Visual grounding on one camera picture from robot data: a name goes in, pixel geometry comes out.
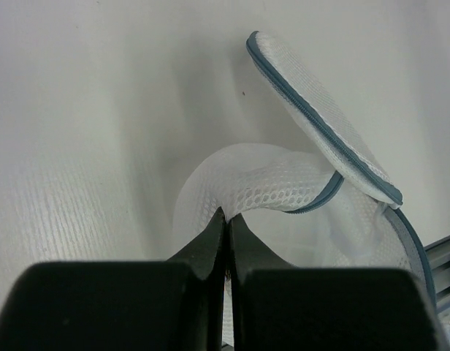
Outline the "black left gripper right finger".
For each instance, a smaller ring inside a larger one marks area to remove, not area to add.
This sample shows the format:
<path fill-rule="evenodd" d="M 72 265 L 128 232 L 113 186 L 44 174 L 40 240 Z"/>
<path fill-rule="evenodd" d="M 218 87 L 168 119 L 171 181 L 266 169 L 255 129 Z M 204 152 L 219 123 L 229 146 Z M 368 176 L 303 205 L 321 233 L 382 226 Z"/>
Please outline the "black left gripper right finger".
<path fill-rule="evenodd" d="M 228 225 L 236 350 L 449 350 L 422 282 L 399 268 L 297 268 Z"/>

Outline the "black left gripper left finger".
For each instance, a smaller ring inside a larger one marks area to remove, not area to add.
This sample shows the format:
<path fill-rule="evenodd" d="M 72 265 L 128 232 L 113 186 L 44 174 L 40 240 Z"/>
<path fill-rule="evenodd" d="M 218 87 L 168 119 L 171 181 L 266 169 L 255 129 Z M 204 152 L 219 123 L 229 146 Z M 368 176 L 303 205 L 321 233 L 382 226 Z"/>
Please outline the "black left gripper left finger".
<path fill-rule="evenodd" d="M 0 312 L 0 350 L 219 350 L 225 216 L 165 261 L 27 268 Z"/>

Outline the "blue-zipper white mesh laundry bag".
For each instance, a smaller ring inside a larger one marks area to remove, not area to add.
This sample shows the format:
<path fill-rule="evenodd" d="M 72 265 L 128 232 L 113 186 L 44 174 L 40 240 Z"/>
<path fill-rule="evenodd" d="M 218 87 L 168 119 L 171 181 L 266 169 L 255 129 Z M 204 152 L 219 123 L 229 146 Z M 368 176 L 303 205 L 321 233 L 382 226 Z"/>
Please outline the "blue-zipper white mesh laundry bag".
<path fill-rule="evenodd" d="M 226 219 L 243 215 L 294 266 L 402 268 L 433 295 L 425 249 L 400 210 L 401 191 L 327 90 L 278 39 L 255 31 L 245 46 L 310 148 L 239 143 L 210 155 L 178 195 L 174 248 L 221 209 Z"/>

